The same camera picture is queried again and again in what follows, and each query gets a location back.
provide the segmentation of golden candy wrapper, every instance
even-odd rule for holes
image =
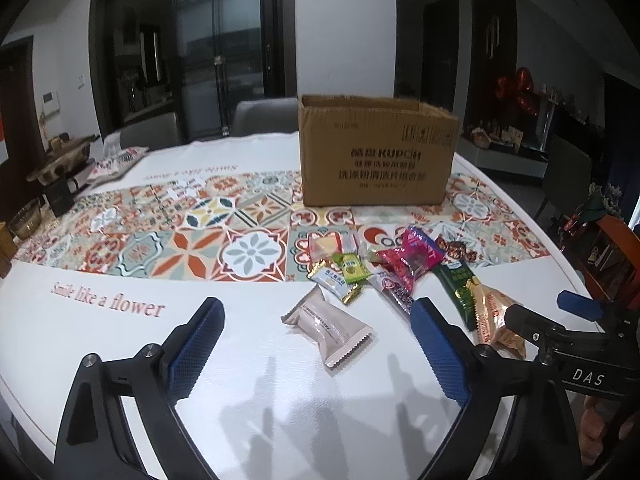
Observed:
[[[476,302],[479,343],[491,345],[496,349],[506,348],[516,357],[526,358],[524,339],[504,325],[505,311],[517,302],[482,283],[470,283],[470,288]]]

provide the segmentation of blue gripper pad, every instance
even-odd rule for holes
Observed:
[[[558,294],[558,307],[565,312],[575,314],[589,321],[600,319],[604,312],[600,303],[591,298],[585,298],[568,290],[563,290]]]
[[[422,298],[415,301],[411,307],[411,330],[444,394],[464,408],[469,399],[465,366],[440,327],[447,331],[457,328],[450,327],[430,300]]]
[[[213,298],[207,301],[208,311],[169,365],[166,394],[174,402],[191,394],[225,324],[222,303]]]

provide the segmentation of cardboard box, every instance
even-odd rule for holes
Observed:
[[[440,204],[460,121],[404,99],[307,95],[300,99],[304,203]]]

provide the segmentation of chair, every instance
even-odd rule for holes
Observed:
[[[542,182],[545,197],[533,219],[538,220],[549,202],[559,209],[562,215],[571,216],[578,206],[586,202],[590,182],[589,155],[561,137],[552,137],[549,162]]]
[[[174,112],[145,119],[139,123],[124,126],[120,130],[120,145],[146,146],[150,151],[162,150],[182,144],[178,117]]]
[[[284,97],[240,101],[231,126],[232,137],[281,132],[291,134],[298,130],[298,99]]]
[[[640,308],[640,239],[621,219],[604,215],[583,225],[562,254],[584,275],[594,300]]]

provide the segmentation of red balloon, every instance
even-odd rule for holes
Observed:
[[[516,102],[518,106],[529,115],[536,116],[538,114],[538,109],[536,105],[532,101],[531,97],[526,94],[519,93],[516,97]]]
[[[533,92],[533,79],[528,68],[521,66],[516,72],[516,88],[519,92]]]
[[[498,101],[510,99],[516,91],[516,83],[510,77],[499,77],[496,84],[497,88],[495,89],[495,96],[498,98]]]

